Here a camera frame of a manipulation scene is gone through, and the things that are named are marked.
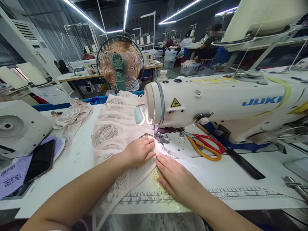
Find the storage bin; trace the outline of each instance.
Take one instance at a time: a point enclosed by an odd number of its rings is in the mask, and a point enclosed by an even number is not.
[[[201,64],[199,64],[199,63],[193,63],[193,64],[190,64],[188,67],[184,67],[184,63],[181,63],[180,74],[184,74],[184,75],[187,75],[187,76],[192,75],[192,74],[196,74],[200,65]]]
[[[174,60],[165,60],[164,61],[164,67],[165,68],[172,68],[174,67],[175,59]]]
[[[162,57],[164,50],[156,50],[155,58]]]
[[[176,51],[165,51],[165,60],[174,60],[176,57]]]

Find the lace fabric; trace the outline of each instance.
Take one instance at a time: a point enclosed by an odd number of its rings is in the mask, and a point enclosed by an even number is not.
[[[144,134],[153,134],[147,123],[137,126],[133,110],[143,103],[142,97],[120,91],[119,96],[109,95],[107,102],[100,110],[91,136],[94,146],[95,165],[98,165],[114,154],[120,152],[136,138]],[[162,152],[156,145],[155,153]],[[110,215],[118,202],[155,168],[155,158],[145,165],[126,170],[118,177],[93,207],[93,230],[161,230],[186,231],[203,230],[201,218],[196,214],[141,214],[141,215]]]
[[[90,103],[85,103],[79,99],[75,99],[69,109],[69,111],[60,116],[56,115],[53,124],[54,129],[65,129],[65,148],[71,144],[71,141],[81,124],[89,116],[92,107]]]

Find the fan guard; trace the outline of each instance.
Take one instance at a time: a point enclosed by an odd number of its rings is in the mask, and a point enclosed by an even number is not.
[[[100,47],[97,54],[98,73],[105,78],[113,90],[116,86],[116,70],[112,64],[112,56],[119,53],[123,57],[123,80],[126,90],[134,88],[143,75],[144,61],[139,47],[129,38],[117,35],[109,38]]]

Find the scissors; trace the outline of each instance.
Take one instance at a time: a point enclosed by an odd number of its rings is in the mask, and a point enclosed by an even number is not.
[[[212,161],[220,161],[221,160],[221,155],[222,153],[225,152],[225,148],[222,146],[221,143],[219,143],[216,139],[210,137],[210,136],[205,136],[205,135],[199,135],[199,134],[190,134],[188,132],[183,131],[183,133],[187,136],[189,142],[192,144],[193,148],[195,149],[195,151],[200,154],[201,156],[203,156],[206,159],[212,160]],[[219,147],[219,150],[214,148],[213,146],[211,146],[210,144],[208,144],[204,139],[208,139],[210,141],[213,141],[215,144],[217,144],[217,146]],[[201,152],[201,150],[198,148],[198,146],[212,152],[214,155],[216,155],[216,158],[210,157],[208,155],[205,155],[203,152]]]

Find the fluorescent light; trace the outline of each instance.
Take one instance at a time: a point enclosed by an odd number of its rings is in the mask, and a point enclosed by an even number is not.
[[[111,34],[111,33],[116,33],[116,32],[121,32],[123,30],[115,30],[115,31],[107,31],[106,34]]]
[[[159,23],[159,25],[169,24],[169,23],[175,23],[175,22],[176,22],[176,20],[175,20],[175,21],[169,21],[169,22],[161,22],[161,23]]]
[[[85,15],[78,7],[75,6],[75,4],[73,4],[70,0],[63,0],[65,1],[67,4],[69,4],[74,10],[76,10],[79,14],[81,14],[85,19],[87,19],[88,21],[92,22],[92,24],[94,26],[96,26],[99,30],[101,30],[103,33],[105,33],[105,31],[103,29],[101,29],[95,22],[93,22],[92,19],[90,19],[87,15]]]
[[[125,26],[126,26],[126,18],[127,18],[127,11],[128,11],[128,2],[129,2],[129,0],[126,0],[126,5],[125,5],[125,13],[124,13],[124,24],[123,24],[123,30],[125,30]]]
[[[237,8],[238,8],[238,6],[237,6],[237,7],[234,7],[234,8],[231,8],[231,9],[229,9],[229,10],[225,10],[225,11],[223,11],[223,12],[219,12],[219,13],[217,13],[215,16],[224,15],[226,12],[228,12],[228,14],[229,14],[229,13],[233,13],[234,10],[237,9]]]
[[[184,8],[182,8],[181,10],[179,10],[178,12],[174,13],[174,14],[171,15],[170,17],[168,17],[168,18],[164,19],[163,21],[161,21],[161,22],[159,23],[159,25],[163,24],[165,21],[167,21],[167,20],[173,18],[174,16],[178,15],[179,13],[183,12],[184,10],[187,10],[189,7],[195,5],[197,2],[200,2],[200,1],[201,1],[201,0],[195,0],[194,2],[188,4],[187,6],[185,6]]]

